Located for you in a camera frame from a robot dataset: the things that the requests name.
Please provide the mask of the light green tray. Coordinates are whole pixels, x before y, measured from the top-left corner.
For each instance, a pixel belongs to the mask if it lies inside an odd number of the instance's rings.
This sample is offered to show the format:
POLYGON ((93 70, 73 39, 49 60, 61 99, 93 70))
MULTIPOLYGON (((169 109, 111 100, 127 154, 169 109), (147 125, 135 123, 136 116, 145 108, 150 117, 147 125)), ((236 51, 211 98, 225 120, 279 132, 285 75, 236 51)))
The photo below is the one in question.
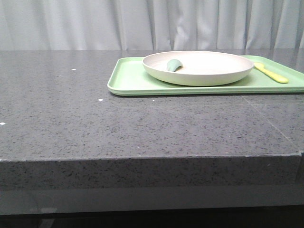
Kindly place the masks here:
POLYGON ((166 83, 149 75, 142 65, 142 57, 126 57, 117 61, 107 83, 109 91, 119 96, 159 96, 159 95, 231 95, 231 94, 281 94, 303 93, 303 73, 260 56, 247 55, 247 59, 265 65, 267 70, 288 78, 281 84, 257 69, 248 76, 232 84, 212 87, 192 87, 166 83))

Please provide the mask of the green plastic spoon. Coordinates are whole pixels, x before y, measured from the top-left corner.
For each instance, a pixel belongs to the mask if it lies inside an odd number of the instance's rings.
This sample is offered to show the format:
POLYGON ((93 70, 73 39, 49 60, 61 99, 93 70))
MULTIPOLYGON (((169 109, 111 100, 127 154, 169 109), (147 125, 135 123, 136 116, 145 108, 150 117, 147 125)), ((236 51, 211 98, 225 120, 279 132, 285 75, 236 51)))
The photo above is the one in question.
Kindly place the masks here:
POLYGON ((171 59, 167 62, 167 71, 175 72, 180 68, 183 68, 183 64, 178 59, 171 59))

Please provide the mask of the beige round plate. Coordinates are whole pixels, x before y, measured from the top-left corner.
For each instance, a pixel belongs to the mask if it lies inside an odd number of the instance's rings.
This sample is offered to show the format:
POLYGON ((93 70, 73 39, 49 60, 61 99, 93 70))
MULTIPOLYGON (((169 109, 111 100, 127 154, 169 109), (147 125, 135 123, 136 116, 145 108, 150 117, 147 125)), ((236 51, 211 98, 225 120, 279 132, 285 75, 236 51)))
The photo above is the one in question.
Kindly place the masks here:
POLYGON ((143 58, 145 71, 164 82, 183 86, 219 86, 246 77, 254 63, 242 56, 212 51, 170 51, 143 58), (183 68, 167 71, 167 62, 178 59, 183 68))

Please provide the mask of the yellow plastic fork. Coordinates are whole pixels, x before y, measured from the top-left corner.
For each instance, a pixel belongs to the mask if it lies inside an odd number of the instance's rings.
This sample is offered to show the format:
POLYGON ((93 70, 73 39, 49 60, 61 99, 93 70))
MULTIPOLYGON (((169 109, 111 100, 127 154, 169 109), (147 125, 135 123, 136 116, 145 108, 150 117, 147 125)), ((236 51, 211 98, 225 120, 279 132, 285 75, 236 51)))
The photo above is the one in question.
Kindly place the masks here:
POLYGON ((265 65, 262 63, 254 62, 254 67, 278 83, 281 84, 289 83, 288 78, 266 69, 265 65))

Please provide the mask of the grey curtain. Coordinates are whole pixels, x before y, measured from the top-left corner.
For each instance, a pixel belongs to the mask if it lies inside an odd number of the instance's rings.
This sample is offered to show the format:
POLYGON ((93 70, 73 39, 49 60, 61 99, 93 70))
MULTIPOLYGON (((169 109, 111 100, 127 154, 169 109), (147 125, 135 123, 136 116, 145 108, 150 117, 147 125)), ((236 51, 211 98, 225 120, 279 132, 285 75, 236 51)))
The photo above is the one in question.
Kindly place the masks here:
POLYGON ((1 50, 302 48, 301 0, 3 0, 1 50))

